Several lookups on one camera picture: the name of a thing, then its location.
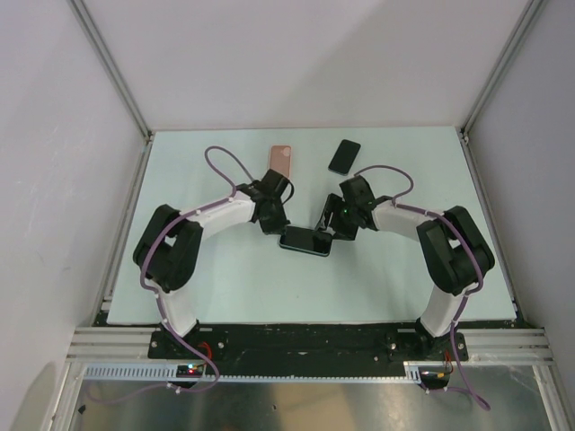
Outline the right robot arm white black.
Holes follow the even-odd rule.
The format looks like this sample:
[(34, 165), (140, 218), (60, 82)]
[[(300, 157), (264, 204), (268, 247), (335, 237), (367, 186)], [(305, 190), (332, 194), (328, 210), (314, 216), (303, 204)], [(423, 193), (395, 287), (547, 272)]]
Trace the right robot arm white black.
[(438, 213), (388, 196), (377, 198), (362, 176), (345, 180), (340, 188), (340, 196), (332, 193), (326, 199), (315, 229), (343, 241), (353, 241), (359, 229), (369, 229), (420, 245), (433, 289), (414, 332), (396, 346), (437, 359), (455, 336), (469, 297), (482, 289), (484, 276), (495, 265), (490, 246), (464, 207)]

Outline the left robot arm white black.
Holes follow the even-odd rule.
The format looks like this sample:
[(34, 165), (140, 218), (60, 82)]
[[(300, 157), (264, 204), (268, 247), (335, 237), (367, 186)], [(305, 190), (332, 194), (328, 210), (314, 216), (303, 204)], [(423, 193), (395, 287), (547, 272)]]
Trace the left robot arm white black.
[(151, 291), (161, 324), (171, 332), (168, 348), (180, 358), (199, 349), (194, 332), (198, 319), (183, 293), (197, 264), (201, 244), (239, 224), (258, 224), (266, 235), (280, 235), (289, 225), (282, 196), (292, 197), (295, 187), (282, 174), (269, 170), (262, 179), (232, 188), (229, 197), (181, 212), (159, 206), (133, 252), (140, 270), (140, 285)]

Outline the pink phone case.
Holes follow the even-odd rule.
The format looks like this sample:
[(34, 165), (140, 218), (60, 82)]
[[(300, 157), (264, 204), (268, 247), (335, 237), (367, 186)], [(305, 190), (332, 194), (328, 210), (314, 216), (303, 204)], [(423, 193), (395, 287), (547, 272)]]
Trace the pink phone case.
[(292, 153), (290, 145), (273, 145), (270, 148), (268, 167), (290, 179)]

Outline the black smartphone far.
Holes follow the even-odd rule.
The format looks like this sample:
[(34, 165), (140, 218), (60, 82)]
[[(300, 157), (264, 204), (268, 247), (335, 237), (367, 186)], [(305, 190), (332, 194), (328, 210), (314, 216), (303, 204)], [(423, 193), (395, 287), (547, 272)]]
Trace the black smartphone far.
[(348, 175), (360, 149), (361, 144), (359, 143), (348, 139), (341, 140), (328, 165), (328, 171), (339, 175)]

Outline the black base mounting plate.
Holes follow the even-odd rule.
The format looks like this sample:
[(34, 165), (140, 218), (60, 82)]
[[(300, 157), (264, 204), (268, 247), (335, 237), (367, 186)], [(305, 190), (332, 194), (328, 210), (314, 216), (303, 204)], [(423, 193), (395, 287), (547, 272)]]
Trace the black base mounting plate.
[(464, 335), (457, 333), (436, 355), (412, 355), (398, 348), (414, 323), (374, 324), (198, 324), (183, 338), (166, 329), (152, 334), (151, 359), (186, 361), (208, 356), (224, 371), (343, 372), (398, 371), (406, 361), (442, 363), (469, 358)]

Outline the left control board with LEDs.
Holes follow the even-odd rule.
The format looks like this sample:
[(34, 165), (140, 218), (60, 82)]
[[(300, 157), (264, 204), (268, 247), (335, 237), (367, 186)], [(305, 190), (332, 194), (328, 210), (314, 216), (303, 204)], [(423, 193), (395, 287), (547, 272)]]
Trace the left control board with LEDs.
[(178, 378), (200, 376), (203, 372), (203, 364), (178, 365), (176, 368), (176, 376)]

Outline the aluminium front rail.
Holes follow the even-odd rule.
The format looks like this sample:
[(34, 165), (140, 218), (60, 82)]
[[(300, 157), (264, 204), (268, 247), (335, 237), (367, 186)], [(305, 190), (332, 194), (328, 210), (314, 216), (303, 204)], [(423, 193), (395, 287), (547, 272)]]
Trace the aluminium front rail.
[[(66, 358), (71, 361), (146, 362), (152, 328), (78, 328)], [(554, 362), (543, 329), (462, 329), (476, 364), (549, 365)]]

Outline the right aluminium frame post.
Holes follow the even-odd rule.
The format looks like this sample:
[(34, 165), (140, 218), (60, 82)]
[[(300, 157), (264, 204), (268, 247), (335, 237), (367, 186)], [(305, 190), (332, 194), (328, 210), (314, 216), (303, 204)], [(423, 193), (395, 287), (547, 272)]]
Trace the right aluminium frame post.
[(470, 133), (486, 109), (492, 96), (502, 84), (503, 79), (511, 68), (522, 46), (526, 42), (532, 28), (535, 26), (540, 14), (547, 6), (548, 1), (530, 0), (519, 15), (516, 24), (505, 41), (501, 52), (499, 53), (487, 79), (475, 98), (473, 105), (465, 117), (462, 126), (459, 129), (459, 136), (466, 143), (469, 140)]

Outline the aluminium frame post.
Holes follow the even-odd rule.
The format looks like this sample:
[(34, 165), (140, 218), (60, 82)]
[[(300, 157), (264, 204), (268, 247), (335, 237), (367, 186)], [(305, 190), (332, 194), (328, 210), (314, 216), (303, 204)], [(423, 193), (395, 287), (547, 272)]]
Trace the aluminium frame post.
[(136, 99), (134, 98), (132, 91), (130, 91), (128, 83), (121, 73), (119, 66), (88, 6), (85, 1), (81, 0), (68, 0), (67, 4), (84, 32), (84, 36), (92, 46), (95, 55), (101, 62), (104, 72), (117, 92), (120, 101), (127, 109), (139, 134), (142, 136), (146, 144), (149, 143), (153, 132), (148, 126), (141, 109), (137, 106)]
[(511, 68), (522, 46), (526, 42), (532, 28), (535, 26), (540, 14), (547, 6), (548, 1), (530, 0), (519, 15), (516, 24), (505, 41), (501, 52), (499, 53), (487, 79), (475, 98), (473, 105), (465, 117), (462, 126), (459, 129), (459, 136), (466, 143), (469, 140), (470, 133), (486, 109), (492, 96), (502, 84), (503, 79)]

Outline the left aluminium frame post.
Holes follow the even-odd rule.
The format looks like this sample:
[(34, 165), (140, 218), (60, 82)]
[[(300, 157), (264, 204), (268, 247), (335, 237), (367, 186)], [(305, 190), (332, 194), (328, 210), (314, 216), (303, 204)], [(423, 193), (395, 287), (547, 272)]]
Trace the left aluminium frame post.
[(120, 101), (127, 109), (139, 134), (142, 136), (146, 144), (149, 143), (153, 132), (148, 126), (141, 109), (137, 106), (136, 99), (134, 98), (132, 91), (130, 91), (128, 83), (121, 73), (119, 66), (88, 6), (85, 1), (81, 0), (68, 0), (67, 4), (84, 32), (84, 36), (92, 46), (95, 55), (101, 62), (104, 72), (117, 92)]

